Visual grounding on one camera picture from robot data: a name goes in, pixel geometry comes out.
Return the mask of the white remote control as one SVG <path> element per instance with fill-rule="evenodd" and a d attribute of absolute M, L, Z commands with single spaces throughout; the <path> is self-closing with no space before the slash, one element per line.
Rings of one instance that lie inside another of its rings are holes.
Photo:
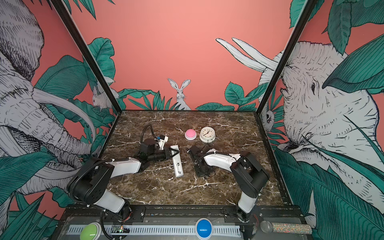
<path fill-rule="evenodd" d="M 178 145 L 171 146 L 170 148 L 179 150 Z M 184 171 L 183 171 L 183 166 L 182 166 L 182 161 L 181 161 L 181 155 L 180 155 L 180 161 L 173 161 L 173 165 L 174 165 L 174 171 L 175 171 L 176 178 L 182 177 L 184 175 Z"/>

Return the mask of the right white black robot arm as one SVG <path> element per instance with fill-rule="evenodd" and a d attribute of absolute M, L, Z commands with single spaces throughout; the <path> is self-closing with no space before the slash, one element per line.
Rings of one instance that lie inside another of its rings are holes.
<path fill-rule="evenodd" d="M 250 152 L 227 154 L 216 149 L 203 151 L 192 146 L 188 153 L 194 162 L 198 177 L 209 177 L 220 168 L 231 172 L 240 187 L 242 194 L 237 205 L 236 215 L 242 222 L 248 222 L 255 209 L 261 191 L 267 185 L 270 175 Z"/>

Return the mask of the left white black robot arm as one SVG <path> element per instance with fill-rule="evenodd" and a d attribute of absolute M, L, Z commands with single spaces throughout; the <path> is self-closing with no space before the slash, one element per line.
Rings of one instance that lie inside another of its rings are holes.
<path fill-rule="evenodd" d="M 67 185 L 69 197 L 76 203 L 95 207 L 125 222 L 131 218 L 130 202 L 107 189 L 110 179 L 143 172 L 152 162 L 174 160 L 179 146 L 165 147 L 159 139 L 146 139 L 137 153 L 126 159 L 91 158 Z"/>

